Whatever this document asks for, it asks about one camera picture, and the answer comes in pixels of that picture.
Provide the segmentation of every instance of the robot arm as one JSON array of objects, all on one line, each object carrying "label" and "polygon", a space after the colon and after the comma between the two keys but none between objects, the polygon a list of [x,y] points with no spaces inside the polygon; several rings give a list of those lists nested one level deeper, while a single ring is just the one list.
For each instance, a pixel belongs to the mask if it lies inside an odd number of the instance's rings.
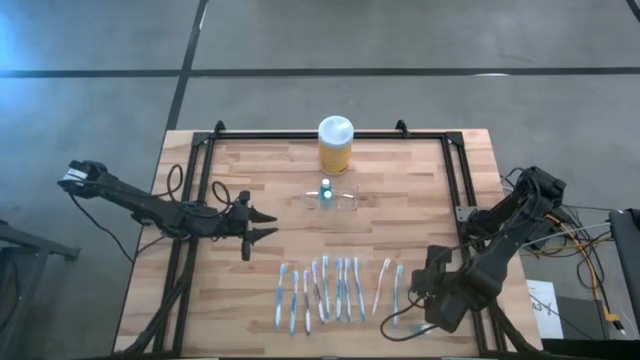
[{"label": "robot arm", "polygon": [[275,228],[252,229],[251,222],[272,222],[275,217],[248,206],[250,193],[241,191],[224,212],[199,202],[175,202],[160,199],[110,174],[107,167],[93,161],[72,161],[64,178],[58,181],[64,191],[85,199],[101,197],[131,211],[142,225],[153,222],[170,237],[188,236],[242,238],[242,259],[250,259],[251,245],[277,231]]},{"label": "robot arm", "polygon": [[525,170],[513,193],[490,210],[475,210],[463,224],[465,238],[491,241],[453,273],[445,272],[453,249],[429,246],[425,269],[412,273],[412,289],[425,297],[425,320],[454,332],[469,308],[479,311],[492,303],[502,291],[509,260],[540,219],[562,204],[564,188],[539,168]]}]

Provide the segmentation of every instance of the yellow container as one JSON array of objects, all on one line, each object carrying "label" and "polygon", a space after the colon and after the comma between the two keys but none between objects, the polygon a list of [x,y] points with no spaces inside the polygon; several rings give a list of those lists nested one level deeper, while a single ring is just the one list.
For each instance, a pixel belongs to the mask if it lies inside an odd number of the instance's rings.
[{"label": "yellow container", "polygon": [[349,169],[353,125],[342,116],[329,116],[318,127],[320,167],[328,175],[341,175]]}]

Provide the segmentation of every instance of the wooden tabletop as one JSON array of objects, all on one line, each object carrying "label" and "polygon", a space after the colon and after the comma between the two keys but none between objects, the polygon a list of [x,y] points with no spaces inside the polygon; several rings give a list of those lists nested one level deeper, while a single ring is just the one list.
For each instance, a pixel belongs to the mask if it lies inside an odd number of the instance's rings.
[{"label": "wooden tabletop", "polygon": [[[467,156],[479,206],[491,207],[504,197],[487,130],[463,130]],[[192,131],[167,133],[155,179],[154,192],[166,191],[165,179],[173,164],[186,168]],[[385,340],[381,320],[393,312],[396,265],[403,264],[400,307],[409,303],[406,289],[411,271],[424,267],[426,247],[458,244],[441,145],[434,140],[356,140],[350,170],[333,178],[336,185],[357,185],[360,201],[355,211],[318,211],[305,208],[300,194],[317,189],[325,175],[319,170],[316,141],[231,140],[216,141],[210,181],[225,183],[235,198],[251,191],[251,203],[261,212],[277,216],[280,230],[252,248],[250,262],[240,259],[240,240],[201,239],[193,277],[183,343],[183,356],[463,356],[476,355],[477,345],[469,314],[458,330],[449,334],[434,330],[404,343]],[[198,169],[203,156],[199,157]],[[210,206],[220,207],[213,194]],[[140,246],[156,239],[156,228],[143,231]],[[170,241],[146,249],[135,262],[115,350],[126,348],[157,310],[170,253]],[[312,311],[312,334],[304,333],[302,272],[314,259],[331,259],[330,302],[332,321],[321,325]],[[366,321],[358,316],[353,277],[351,323],[335,321],[335,260],[358,257]],[[376,283],[385,258],[380,304],[371,315]],[[281,263],[288,264],[284,282],[282,324],[274,328],[276,287]],[[460,265],[459,252],[449,270]],[[293,271],[300,273],[296,333],[289,336]],[[527,286],[516,255],[499,297],[507,316],[536,347],[541,347]],[[311,305],[315,304],[310,293]],[[412,309],[400,316],[394,336],[415,331],[424,322],[423,312]],[[485,314],[485,328],[491,338]],[[173,328],[168,327],[167,339]]]}]

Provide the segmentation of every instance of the concrete floor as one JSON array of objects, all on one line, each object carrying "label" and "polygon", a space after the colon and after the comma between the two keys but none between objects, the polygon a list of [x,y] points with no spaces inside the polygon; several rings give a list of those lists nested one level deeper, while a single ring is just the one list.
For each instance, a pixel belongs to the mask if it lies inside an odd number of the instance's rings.
[{"label": "concrete floor", "polygon": [[[5,0],[0,71],[180,69],[198,0]],[[640,66],[640,24],[624,1],[212,0],[193,67]],[[0,218],[82,247],[52,259],[29,317],[25,359],[108,354],[130,275],[111,240],[55,181],[72,159],[151,186],[177,78],[0,78]],[[638,76],[191,79],[178,129],[488,128],[501,172],[538,165],[566,203],[640,206]],[[140,228],[84,202],[133,253]],[[605,213],[581,212],[586,223]],[[632,312],[613,245],[599,250],[614,311]],[[527,277],[589,299],[578,258],[526,257]],[[623,317],[630,329],[637,329]]]}]

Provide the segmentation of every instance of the black stand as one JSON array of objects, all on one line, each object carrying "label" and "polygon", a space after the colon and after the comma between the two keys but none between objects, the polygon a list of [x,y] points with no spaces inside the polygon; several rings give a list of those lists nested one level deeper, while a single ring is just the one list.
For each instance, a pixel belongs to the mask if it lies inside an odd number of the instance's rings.
[{"label": "black stand", "polygon": [[36,289],[49,255],[60,255],[65,260],[74,261],[80,249],[70,248],[14,229],[0,220],[0,241],[14,246],[0,250],[0,284],[2,304],[7,305],[0,325],[0,359],[14,359],[12,356],[22,332],[24,320],[33,302]]}]

